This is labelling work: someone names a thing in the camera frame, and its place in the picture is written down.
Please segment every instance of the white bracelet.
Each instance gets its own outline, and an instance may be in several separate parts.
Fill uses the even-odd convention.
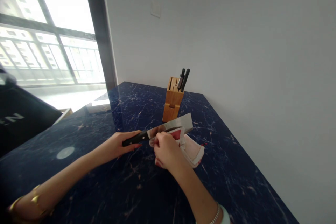
[[[216,216],[214,217],[214,219],[210,222],[210,224],[214,224],[216,222],[216,220],[218,219],[218,216],[219,216],[219,210],[220,210],[220,207],[219,207],[219,204],[218,202],[217,203],[217,213],[216,213]]]

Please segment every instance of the left hand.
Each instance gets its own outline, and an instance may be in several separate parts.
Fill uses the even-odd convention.
[[[105,164],[110,162],[112,159],[115,159],[122,154],[133,151],[136,148],[139,148],[141,144],[132,144],[126,147],[122,146],[122,142],[126,139],[134,137],[135,135],[141,133],[141,131],[132,131],[132,132],[116,132],[107,139],[104,143],[99,145],[96,149],[91,151],[91,154],[94,156],[94,159],[98,162],[98,165]]]

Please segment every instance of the sleeve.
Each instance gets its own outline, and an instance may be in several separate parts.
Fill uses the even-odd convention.
[[[222,205],[219,205],[223,211],[223,219],[222,219],[222,222],[220,224],[230,224],[231,221],[230,221],[230,216],[227,212],[227,210],[222,206]]]

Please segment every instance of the light switch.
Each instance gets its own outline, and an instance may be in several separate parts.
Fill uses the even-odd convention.
[[[153,16],[160,18],[161,17],[161,5],[152,1],[152,10],[150,12]]]

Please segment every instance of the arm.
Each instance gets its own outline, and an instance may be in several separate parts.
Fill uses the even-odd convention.
[[[166,132],[156,135],[154,151],[156,157],[174,176],[186,195],[198,224],[209,224],[216,216],[218,205],[204,187],[196,173],[184,158],[174,138]],[[220,209],[216,224],[222,222]]]
[[[140,144],[133,144],[127,147],[122,147],[121,145],[123,141],[140,132],[141,131],[115,133],[96,149],[78,158],[75,162],[65,167],[62,171],[40,185],[35,192],[35,195],[39,195],[39,206],[32,202],[34,192],[31,191],[15,204],[14,212],[24,220],[37,220],[43,218],[54,208],[74,184],[89,171],[124,153],[140,147]]]

